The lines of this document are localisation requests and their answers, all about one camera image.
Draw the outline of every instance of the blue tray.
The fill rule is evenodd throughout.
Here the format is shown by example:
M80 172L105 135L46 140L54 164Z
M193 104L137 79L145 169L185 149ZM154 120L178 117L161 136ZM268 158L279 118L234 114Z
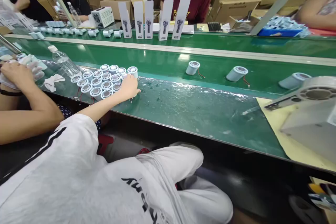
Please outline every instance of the blue tray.
M303 29L298 29L298 30L261 29L261 31L258 33L258 36L295 37L297 34L299 34L302 31Z

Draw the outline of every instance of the black wristband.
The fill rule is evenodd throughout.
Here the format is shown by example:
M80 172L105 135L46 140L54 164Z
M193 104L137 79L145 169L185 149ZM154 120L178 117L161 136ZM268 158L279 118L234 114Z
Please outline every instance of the black wristband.
M3 95L6 95L6 96L21 96L23 95L22 92L9 92L9 91L6 91L6 90L2 90L1 87L0 87L0 94L3 94Z

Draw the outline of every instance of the plastic water bottle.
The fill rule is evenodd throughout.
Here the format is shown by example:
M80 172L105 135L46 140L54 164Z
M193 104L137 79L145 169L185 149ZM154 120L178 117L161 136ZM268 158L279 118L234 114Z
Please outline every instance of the plastic water bottle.
M70 78L82 74L80 69L72 62L68 55L59 51L56 46L49 46L48 49L52 52L53 60L61 66Z
M70 2L68 2L68 5L69 5L69 9L70 9L70 12L71 14L73 15L73 18L75 19L76 21L76 24L78 26L80 26L82 24L82 21L80 20L78 14L77 14L77 11L75 10L75 8L71 5Z

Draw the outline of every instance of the workbench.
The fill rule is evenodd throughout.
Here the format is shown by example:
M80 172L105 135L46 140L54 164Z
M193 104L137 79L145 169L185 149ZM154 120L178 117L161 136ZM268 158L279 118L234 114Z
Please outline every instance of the workbench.
M258 106L255 97L275 99L289 93L278 81L294 72L311 76L335 75L334 39L296 39L250 37L219 33L183 34L181 40L159 41L133 38L105 38L77 35L44 34L34 40L15 29L6 35L26 53L44 60L50 77L59 71L47 47L55 45L82 68L96 70L102 64L116 64L139 70L141 93L112 110L164 125L207 140L215 140L288 160L261 110L247 116L241 113ZM189 61L200 62L200 73L185 74ZM234 66L249 70L246 80L230 82L226 74ZM55 84L58 95L92 103L81 96L78 87L66 77Z

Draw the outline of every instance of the black stripe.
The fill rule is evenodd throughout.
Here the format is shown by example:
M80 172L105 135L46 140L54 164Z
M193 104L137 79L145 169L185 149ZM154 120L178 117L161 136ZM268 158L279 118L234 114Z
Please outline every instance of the black stripe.
M10 179L14 174L16 174L18 171L20 171L23 167L25 167L27 164L29 164L31 161L35 160L37 157L39 157L43 152L45 152L52 144L53 141L58 138L63 131L65 131L66 127L62 128L61 130L59 130L57 132L56 135L54 135L53 137L51 137L48 141L47 146L45 146L42 150L40 150L34 157L28 159L26 162L23 162L22 164L20 164L19 166L16 166L15 169L13 169L12 171L10 171L10 173L8 175L6 175L5 177L3 177L2 179L0 179L0 186L2 184L4 184L8 179Z

